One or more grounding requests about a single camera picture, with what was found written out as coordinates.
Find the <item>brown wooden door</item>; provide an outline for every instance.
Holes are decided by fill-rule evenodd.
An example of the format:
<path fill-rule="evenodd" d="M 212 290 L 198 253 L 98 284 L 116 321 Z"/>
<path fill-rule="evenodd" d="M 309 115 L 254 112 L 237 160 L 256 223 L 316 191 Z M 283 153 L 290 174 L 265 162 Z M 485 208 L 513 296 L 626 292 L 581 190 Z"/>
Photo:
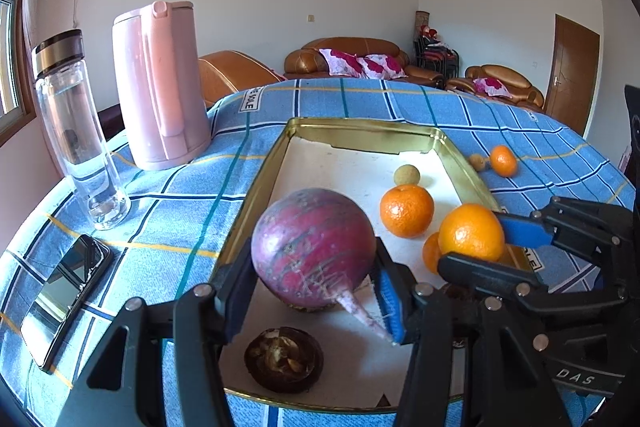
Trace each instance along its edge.
<path fill-rule="evenodd" d="M 556 42 L 545 113 L 582 135 L 598 73 L 600 36 L 556 14 Z"/>

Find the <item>table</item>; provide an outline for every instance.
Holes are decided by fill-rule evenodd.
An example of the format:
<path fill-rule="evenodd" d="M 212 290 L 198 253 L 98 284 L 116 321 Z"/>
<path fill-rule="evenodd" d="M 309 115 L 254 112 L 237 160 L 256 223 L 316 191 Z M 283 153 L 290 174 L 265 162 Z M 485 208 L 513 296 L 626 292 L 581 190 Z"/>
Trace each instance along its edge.
<path fill-rule="evenodd" d="M 213 141 L 189 165 L 145 172 L 132 161 L 126 131 L 109 142 L 132 208 L 113 230 L 97 231 L 83 217 L 69 186 L 60 182 L 20 227 L 0 257 L 0 375 L 27 415 L 52 427 L 74 380 L 127 298 L 153 304 L 180 296 L 209 279 L 216 257 L 258 169 L 291 117 L 375 118 L 441 128 L 466 156 L 488 156 L 507 144 L 520 159 L 513 179 L 480 173 L 498 202 L 528 215 L 552 195 L 631 207 L 634 188 L 606 158 L 574 131 L 541 114 L 467 94 L 415 84 L 354 79 L 314 79 L 271 84 L 252 111 L 243 93 L 209 111 Z M 31 360 L 19 325 L 53 267 L 80 233 L 110 245 L 114 261 L 82 306 L 52 375 Z M 552 292 L 590 288 L 597 269 L 550 248 L 532 254 L 534 269 Z M 173 344 L 164 352 L 168 424 L 180 426 Z M 576 425 L 597 397 L 564 393 Z M 239 426 L 390 426 L 394 415 L 311 414 L 229 397 Z M 449 408 L 451 421 L 460 403 Z"/>

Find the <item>window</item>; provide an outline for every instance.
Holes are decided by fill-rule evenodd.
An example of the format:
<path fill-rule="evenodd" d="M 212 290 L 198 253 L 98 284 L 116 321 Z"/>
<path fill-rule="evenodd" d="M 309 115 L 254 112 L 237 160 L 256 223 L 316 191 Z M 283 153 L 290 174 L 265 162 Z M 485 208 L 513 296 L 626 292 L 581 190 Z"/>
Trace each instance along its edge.
<path fill-rule="evenodd" d="M 0 0 L 0 146 L 35 117 L 21 1 Z"/>

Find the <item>leather armchair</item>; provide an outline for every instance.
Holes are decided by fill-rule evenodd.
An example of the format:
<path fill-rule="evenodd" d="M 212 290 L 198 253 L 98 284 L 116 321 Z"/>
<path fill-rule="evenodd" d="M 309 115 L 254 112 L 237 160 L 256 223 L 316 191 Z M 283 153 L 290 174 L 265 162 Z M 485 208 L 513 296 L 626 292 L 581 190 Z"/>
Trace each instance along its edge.
<path fill-rule="evenodd" d="M 234 50 L 204 55 L 198 60 L 198 66 L 207 107 L 232 93 L 282 80 L 260 61 Z"/>
<path fill-rule="evenodd" d="M 287 79 L 313 79 L 329 76 L 329 65 L 318 51 L 332 48 L 352 55 L 370 54 L 391 55 L 404 68 L 408 77 L 399 81 L 421 84 L 422 86 L 444 87 L 444 77 L 432 70 L 418 68 L 409 64 L 409 55 L 391 41 L 367 37 L 325 37 L 305 44 L 301 49 L 292 51 L 284 61 Z"/>
<path fill-rule="evenodd" d="M 485 77 L 493 77 L 502 82 L 502 84 L 504 84 L 509 90 L 512 98 L 489 97 L 484 93 L 477 93 L 476 85 L 473 81 L 474 79 L 481 79 Z M 464 78 L 449 79 L 446 84 L 446 89 L 458 90 L 490 100 L 499 100 L 505 104 L 525 108 L 538 113 L 543 112 L 542 107 L 545 104 L 545 97 L 542 92 L 533 86 L 525 76 L 521 75 L 516 70 L 496 64 L 470 66 L 466 69 Z"/>

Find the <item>turnip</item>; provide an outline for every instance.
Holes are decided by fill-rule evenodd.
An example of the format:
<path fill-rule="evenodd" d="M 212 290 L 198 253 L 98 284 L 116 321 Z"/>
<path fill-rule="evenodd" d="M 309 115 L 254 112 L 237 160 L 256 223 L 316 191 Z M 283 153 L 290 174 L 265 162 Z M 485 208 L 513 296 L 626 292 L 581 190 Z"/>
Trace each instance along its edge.
<path fill-rule="evenodd" d="M 251 251 L 258 276 L 285 303 L 310 310 L 340 303 L 390 340 L 353 295 L 373 265 L 376 237 L 348 197 L 303 189 L 275 202 L 255 226 Z"/>

